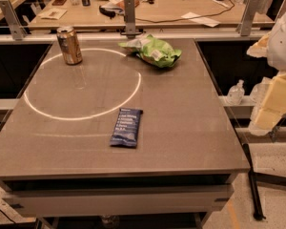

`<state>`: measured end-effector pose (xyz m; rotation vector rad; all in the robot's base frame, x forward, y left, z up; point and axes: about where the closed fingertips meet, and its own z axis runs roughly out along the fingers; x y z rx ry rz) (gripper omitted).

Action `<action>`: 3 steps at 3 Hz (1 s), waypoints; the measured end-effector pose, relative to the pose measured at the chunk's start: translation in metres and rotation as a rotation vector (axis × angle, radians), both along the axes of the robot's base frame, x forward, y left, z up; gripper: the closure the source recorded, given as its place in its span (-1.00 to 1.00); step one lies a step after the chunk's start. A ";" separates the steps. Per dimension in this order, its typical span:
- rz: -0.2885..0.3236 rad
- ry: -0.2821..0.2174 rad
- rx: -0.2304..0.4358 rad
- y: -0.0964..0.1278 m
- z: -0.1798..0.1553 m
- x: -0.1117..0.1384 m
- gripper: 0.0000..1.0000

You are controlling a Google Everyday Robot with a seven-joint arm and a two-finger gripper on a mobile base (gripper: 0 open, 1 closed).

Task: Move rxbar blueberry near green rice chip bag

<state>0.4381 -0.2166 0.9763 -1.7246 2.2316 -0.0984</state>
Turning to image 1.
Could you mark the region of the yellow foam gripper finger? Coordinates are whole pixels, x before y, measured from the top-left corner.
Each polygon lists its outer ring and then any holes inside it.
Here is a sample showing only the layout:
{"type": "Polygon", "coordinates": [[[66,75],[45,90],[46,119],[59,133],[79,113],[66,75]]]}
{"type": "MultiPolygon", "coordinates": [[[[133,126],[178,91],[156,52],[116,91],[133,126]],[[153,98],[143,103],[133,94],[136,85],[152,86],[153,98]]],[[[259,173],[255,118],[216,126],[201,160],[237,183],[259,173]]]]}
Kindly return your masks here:
{"type": "Polygon", "coordinates": [[[263,78],[258,86],[249,132],[252,135],[266,135],[285,114],[286,72],[279,72],[272,79],[263,78]]]}
{"type": "Polygon", "coordinates": [[[269,33],[263,35],[257,42],[249,47],[247,54],[255,58],[266,57],[269,36],[269,33]]]}

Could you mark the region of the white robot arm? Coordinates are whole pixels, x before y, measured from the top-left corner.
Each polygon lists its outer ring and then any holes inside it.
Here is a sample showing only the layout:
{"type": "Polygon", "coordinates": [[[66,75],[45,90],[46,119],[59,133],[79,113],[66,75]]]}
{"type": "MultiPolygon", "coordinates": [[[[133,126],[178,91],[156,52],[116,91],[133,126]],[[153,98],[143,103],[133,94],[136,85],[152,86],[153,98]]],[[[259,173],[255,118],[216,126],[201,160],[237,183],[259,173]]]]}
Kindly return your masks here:
{"type": "Polygon", "coordinates": [[[268,65],[278,70],[272,79],[264,77],[254,90],[255,106],[249,131],[253,135],[266,135],[286,114],[286,12],[247,54],[266,57],[268,65]]]}

